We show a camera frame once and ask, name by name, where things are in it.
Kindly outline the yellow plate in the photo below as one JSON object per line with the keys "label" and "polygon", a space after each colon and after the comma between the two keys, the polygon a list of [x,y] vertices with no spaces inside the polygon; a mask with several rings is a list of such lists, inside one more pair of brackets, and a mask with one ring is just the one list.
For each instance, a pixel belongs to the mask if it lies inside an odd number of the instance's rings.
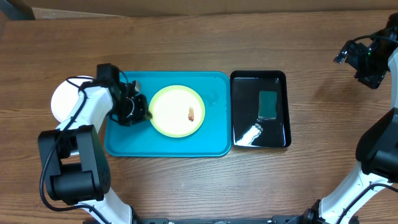
{"label": "yellow plate", "polygon": [[153,127],[171,138],[184,138],[196,132],[205,119],[205,104],[193,89],[170,85],[151,99],[149,112]]}

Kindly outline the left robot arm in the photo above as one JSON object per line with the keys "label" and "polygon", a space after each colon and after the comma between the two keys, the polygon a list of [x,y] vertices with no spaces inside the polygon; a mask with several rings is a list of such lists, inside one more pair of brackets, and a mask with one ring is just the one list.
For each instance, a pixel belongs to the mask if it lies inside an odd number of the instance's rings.
{"label": "left robot arm", "polygon": [[120,126],[151,119],[136,81],[117,66],[99,64],[96,78],[83,78],[68,118],[38,136],[42,163],[39,194],[55,212],[82,209],[98,223],[140,223],[134,209],[111,188],[109,165],[98,136],[105,118]]}

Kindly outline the white plate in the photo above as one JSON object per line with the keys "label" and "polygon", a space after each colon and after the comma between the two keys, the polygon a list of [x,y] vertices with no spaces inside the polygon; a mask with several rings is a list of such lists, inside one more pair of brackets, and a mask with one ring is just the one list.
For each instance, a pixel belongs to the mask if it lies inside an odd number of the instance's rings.
{"label": "white plate", "polygon": [[78,88],[83,82],[92,80],[90,76],[77,76],[68,78],[62,82],[54,91],[50,102],[50,108],[55,119],[62,123],[67,118],[76,102],[78,101]]}

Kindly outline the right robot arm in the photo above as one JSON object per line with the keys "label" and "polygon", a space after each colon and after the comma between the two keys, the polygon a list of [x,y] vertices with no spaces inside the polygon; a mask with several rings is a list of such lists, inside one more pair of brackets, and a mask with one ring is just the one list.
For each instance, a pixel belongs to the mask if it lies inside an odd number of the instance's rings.
{"label": "right robot arm", "polygon": [[391,14],[385,28],[345,43],[334,61],[356,69],[355,79],[377,89],[387,72],[391,74],[389,111],[369,128],[356,147],[357,163],[332,193],[293,217],[290,223],[357,223],[356,212],[378,192],[397,182],[397,14]]}

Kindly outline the green yellow sponge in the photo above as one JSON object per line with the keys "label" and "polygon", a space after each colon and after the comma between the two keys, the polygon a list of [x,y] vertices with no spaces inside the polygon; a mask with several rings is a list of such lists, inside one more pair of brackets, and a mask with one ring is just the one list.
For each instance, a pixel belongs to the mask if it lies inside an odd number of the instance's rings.
{"label": "green yellow sponge", "polygon": [[258,119],[272,120],[277,117],[276,110],[277,93],[274,91],[261,90],[259,92]]}

